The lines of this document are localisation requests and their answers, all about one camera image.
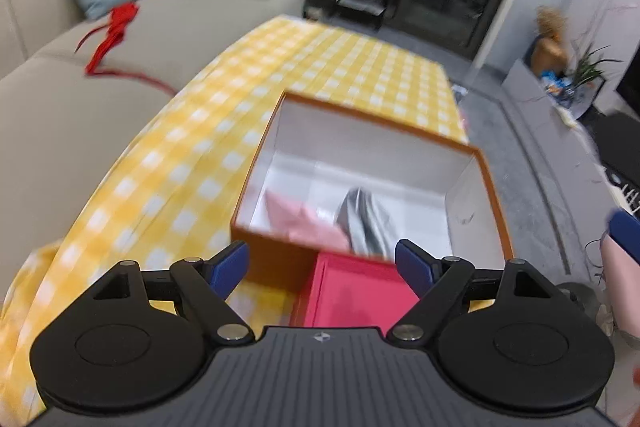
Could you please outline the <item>yellow checkered tablecloth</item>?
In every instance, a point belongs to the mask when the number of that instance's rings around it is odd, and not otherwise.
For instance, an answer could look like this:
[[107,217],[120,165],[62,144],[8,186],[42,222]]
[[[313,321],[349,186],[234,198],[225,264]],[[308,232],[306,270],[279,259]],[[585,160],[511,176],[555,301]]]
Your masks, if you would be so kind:
[[285,91],[466,141],[442,65],[375,38],[279,16],[201,69],[132,140],[57,242],[38,248],[1,313],[1,421],[43,408],[35,337],[122,259],[165,269],[228,243],[232,210]]

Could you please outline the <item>green potted plant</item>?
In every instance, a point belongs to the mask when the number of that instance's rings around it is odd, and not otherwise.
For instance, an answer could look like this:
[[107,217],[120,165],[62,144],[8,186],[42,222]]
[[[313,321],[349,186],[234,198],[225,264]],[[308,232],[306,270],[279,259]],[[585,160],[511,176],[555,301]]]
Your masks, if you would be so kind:
[[574,62],[565,72],[565,77],[570,80],[566,90],[570,98],[575,98],[578,95],[578,90],[590,82],[601,80],[601,87],[603,87],[606,78],[602,65],[605,63],[618,64],[620,60],[604,56],[604,50],[608,46],[595,48],[593,43],[589,43],[582,50],[576,41],[571,41],[570,44],[574,51]]

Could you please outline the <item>beige sofa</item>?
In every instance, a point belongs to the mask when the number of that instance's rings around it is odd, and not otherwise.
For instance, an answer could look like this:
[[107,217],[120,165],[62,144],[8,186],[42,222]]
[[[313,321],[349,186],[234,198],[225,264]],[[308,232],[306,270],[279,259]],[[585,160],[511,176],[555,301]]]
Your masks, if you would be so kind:
[[205,65],[302,0],[140,0],[111,77],[75,0],[1,0],[1,283],[62,239],[132,138]]

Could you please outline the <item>orange cardboard box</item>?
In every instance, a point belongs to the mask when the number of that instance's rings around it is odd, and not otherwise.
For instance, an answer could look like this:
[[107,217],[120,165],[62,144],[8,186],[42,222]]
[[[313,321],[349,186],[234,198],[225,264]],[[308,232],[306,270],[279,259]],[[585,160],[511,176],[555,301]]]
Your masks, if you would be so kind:
[[231,237],[250,248],[247,280],[300,293],[322,239],[293,239],[270,222],[266,198],[334,225],[361,188],[390,216],[393,238],[432,256],[500,269],[514,252],[487,161],[476,147],[352,107],[283,93],[232,213]]

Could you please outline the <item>red lidded plastic container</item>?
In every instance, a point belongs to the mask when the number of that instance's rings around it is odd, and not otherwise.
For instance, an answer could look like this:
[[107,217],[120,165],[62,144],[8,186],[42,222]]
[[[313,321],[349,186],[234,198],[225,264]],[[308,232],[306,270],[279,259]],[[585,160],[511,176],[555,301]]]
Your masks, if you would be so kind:
[[322,251],[294,305],[295,327],[372,327],[387,332],[418,297],[395,265]]

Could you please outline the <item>grey soft cloth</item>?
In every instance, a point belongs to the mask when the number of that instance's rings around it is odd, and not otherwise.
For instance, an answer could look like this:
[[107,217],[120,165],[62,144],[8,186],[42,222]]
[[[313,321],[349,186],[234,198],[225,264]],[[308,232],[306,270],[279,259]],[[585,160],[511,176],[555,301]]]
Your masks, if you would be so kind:
[[390,213],[370,191],[361,187],[349,190],[337,210],[335,223],[348,237],[356,255],[395,260],[399,234]]

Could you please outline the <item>red ribbon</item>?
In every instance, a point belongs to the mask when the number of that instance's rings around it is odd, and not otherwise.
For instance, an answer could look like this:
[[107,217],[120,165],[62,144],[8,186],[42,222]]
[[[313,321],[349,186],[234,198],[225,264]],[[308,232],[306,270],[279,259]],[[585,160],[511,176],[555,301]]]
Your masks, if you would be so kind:
[[96,46],[92,57],[84,68],[88,77],[112,76],[136,80],[163,91],[169,96],[175,96],[178,93],[176,89],[162,80],[143,74],[143,72],[126,72],[126,70],[103,66],[103,61],[107,54],[124,42],[127,28],[136,19],[138,13],[139,5],[133,1],[115,6],[111,9],[108,21],[105,24],[91,29],[78,41],[75,52],[78,52],[90,37],[103,31],[104,37],[102,41]]

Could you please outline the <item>white tv console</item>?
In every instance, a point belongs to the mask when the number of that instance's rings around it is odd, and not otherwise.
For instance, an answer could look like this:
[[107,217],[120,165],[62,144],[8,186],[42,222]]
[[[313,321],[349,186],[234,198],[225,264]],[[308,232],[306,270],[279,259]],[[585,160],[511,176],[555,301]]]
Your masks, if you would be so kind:
[[587,129],[544,91],[540,80],[520,58],[512,65],[502,87],[541,150],[568,150],[570,145],[578,144],[589,154],[596,151]]

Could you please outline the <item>pink soft cloth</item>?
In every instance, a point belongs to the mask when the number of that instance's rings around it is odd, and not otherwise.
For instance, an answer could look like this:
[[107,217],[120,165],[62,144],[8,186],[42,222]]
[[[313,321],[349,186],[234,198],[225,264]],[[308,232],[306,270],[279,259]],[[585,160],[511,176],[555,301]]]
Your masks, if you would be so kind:
[[289,242],[326,251],[350,251],[345,232],[320,218],[312,208],[269,190],[265,191],[264,202],[271,231]]

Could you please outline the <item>gold vase with dried flowers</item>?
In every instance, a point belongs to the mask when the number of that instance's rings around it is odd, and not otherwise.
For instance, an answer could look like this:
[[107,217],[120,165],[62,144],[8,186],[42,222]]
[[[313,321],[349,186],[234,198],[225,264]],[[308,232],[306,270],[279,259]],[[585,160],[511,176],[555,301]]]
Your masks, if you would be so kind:
[[568,64],[566,17],[552,6],[541,5],[536,11],[536,23],[538,40],[530,58],[530,70],[537,77],[543,72],[564,72]]

